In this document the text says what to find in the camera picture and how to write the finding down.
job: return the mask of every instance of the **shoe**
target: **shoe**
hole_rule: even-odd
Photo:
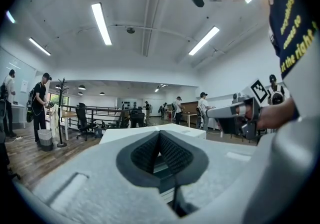
[[[14,132],[11,132],[11,133],[9,134],[9,137],[10,137],[10,138],[14,138],[14,137],[17,137],[17,135],[16,135]]]

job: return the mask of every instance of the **coat rack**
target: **coat rack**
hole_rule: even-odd
[[[58,143],[56,146],[58,148],[64,148],[65,146],[67,146],[67,143],[65,142],[62,142],[62,137],[61,137],[61,126],[60,126],[60,109],[61,109],[61,99],[62,99],[62,94],[64,94],[64,91],[69,89],[68,87],[64,89],[64,85],[67,83],[65,78],[63,78],[63,80],[60,81],[60,90],[57,91],[57,93],[59,93],[59,107],[58,107],[58,117],[59,117],[59,120],[58,120],[58,127],[59,127],[59,137],[60,137],[60,143]]]

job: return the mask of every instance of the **paper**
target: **paper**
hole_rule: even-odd
[[[28,81],[22,80],[21,92],[26,93],[28,90]]]

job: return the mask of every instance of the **whiteboard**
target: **whiteboard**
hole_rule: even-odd
[[[37,70],[11,55],[0,46],[0,83],[2,84],[10,70],[15,71],[14,101],[26,106],[28,93],[32,90]]]

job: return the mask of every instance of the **black t-shirt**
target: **black t-shirt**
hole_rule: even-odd
[[[42,85],[41,82],[38,82],[34,87],[34,95],[33,97],[36,97],[36,93],[39,93],[39,97],[42,101],[44,101],[45,95],[46,95],[46,87]],[[43,105],[37,101],[36,98],[34,98],[34,101],[32,102],[33,109],[41,110],[43,108]]]
[[[317,23],[303,0],[273,0],[269,25],[270,41],[280,59],[280,72],[284,79],[307,52],[318,30]],[[296,110],[293,119],[298,117]]]

